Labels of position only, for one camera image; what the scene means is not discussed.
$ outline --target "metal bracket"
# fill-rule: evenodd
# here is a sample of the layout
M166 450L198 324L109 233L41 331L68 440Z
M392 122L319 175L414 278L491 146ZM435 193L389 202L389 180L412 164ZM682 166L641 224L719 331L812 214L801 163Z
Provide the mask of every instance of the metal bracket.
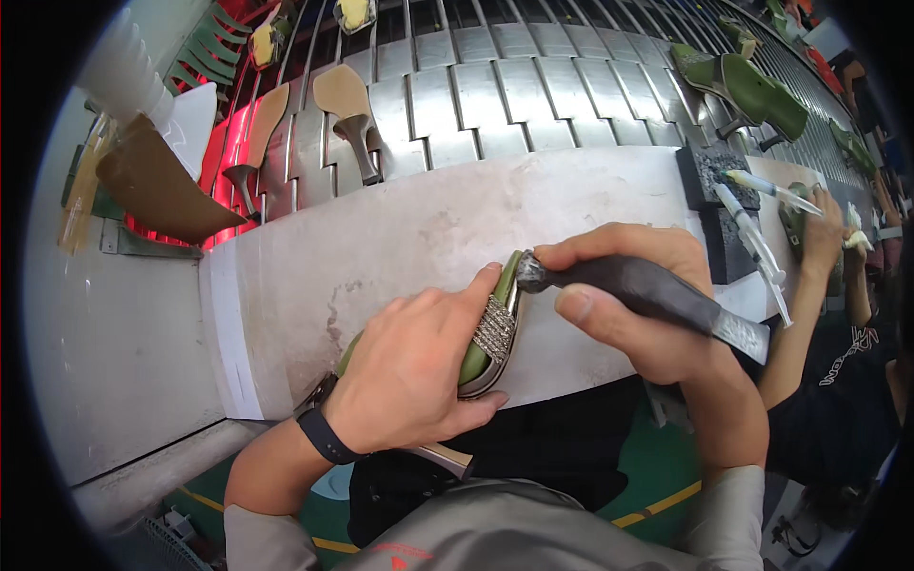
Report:
M101 244L104 254L148 256L151 258L201 259L203 251L197 246L177 246L143 238L126 228L118 220L105 218L101 225Z

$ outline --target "person's arm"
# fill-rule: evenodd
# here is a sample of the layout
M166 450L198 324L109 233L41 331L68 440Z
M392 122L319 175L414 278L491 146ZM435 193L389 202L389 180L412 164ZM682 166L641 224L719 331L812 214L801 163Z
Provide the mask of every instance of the person's arm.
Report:
M768 364L759 380L759 393L768 410L800 387L806 352L822 311L828 277L841 254L844 234L841 207L821 187L816 187L812 202L825 212L825 216L806 215L800 281L790 307L793 325L781 326L775 333Z
M847 106L851 108L851 111L854 112L854 115L857 114L856 108L856 98L854 97L854 79L862 78L866 75L866 70L856 59L844 68L842 71L841 81L844 84L845 96L847 97Z
M610 254L649 259L713 297L704 250L678 228L609 224L534 254L551 270ZM706 484L729 468L764 467L768 417L759 392L729 347L631 312L605 291L571 284L556 298L556 311L597 341L628 355L635 370L658 385L679 383L685 395Z
M864 327L873 317L866 290L866 249L863 244L845 250L845 313L854 327Z
M322 408L350 450L411 448L487 423L507 401L502 391L457 400L466 348L498 282L493 263L457 293L427 289L397 298L369 320L346 374ZM257 437L232 464L225 505L248 512L298 512L311 486L333 467L289 418Z
M882 177L882 172L876 170L875 178L876 200L879 202L879 207L886 214L886 224L889 227L901 226L901 215L898 213L898 209L895 208L895 204L892 203L892 199L888 196L886 181Z
M793 16L793 19L797 21L797 26L802 29L802 18L797 0L784 0L784 12Z

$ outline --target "black tool handle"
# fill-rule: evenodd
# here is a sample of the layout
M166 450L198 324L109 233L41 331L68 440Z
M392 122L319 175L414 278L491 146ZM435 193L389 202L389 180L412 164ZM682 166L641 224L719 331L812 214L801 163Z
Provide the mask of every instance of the black tool handle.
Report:
M546 271L559 287L586 283L611 293L630 310L711 336L722 308L672 271L650 260L613 254Z

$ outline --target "hand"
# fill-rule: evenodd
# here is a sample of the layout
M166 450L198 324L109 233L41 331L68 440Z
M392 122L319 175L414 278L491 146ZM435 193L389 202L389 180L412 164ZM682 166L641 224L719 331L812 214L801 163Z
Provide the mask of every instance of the hand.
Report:
M610 223L534 250L536 258L555 271L564 270L576 261L610 254L649 259L706 296L714 295L705 251L683 229ZM589 285L575 283L564 288L556 298L556 312L590 337L628 355L635 370L658 385L700 378L718 360L734 358L720 341L642 317L609 293Z
M800 7L797 6L797 0L786 0L786 2L784 2L784 12L793 16L793 19L797 21L797 26L802 27Z
M845 235L841 207L820 185L813 189L810 202L820 207L824 216L806 215L801 269L803 274L827 280L841 254L841 241Z
M466 290L428 288L368 320L324 404L324 417L348 448L367 454L451 439L484 425L507 402L502 391L457 400L463 356L500 276L493 262Z

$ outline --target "black t-shirt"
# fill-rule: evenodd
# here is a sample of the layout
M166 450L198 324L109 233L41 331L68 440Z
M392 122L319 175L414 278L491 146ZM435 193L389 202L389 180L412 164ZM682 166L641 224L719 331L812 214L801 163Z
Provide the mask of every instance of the black t-shirt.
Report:
M768 412L767 469L803 485L859 485L876 475L900 433L886 380L893 322L816 328L800 387Z

